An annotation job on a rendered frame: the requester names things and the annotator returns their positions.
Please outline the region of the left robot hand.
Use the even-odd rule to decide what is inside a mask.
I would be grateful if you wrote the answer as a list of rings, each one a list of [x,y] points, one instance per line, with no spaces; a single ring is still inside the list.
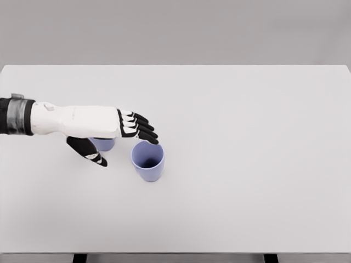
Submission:
[[[71,118],[63,120],[66,143],[83,158],[107,167],[107,160],[91,138],[138,138],[153,145],[158,144],[155,128],[142,115],[115,107],[82,106],[74,110]]]

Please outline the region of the lavender plastic cup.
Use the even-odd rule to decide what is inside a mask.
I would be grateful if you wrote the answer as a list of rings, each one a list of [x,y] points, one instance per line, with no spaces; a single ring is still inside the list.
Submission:
[[[115,139],[89,138],[99,151],[110,151],[115,145]]]
[[[135,144],[131,150],[131,162],[138,175],[146,182],[157,181],[165,166],[165,151],[160,144],[147,141]]]

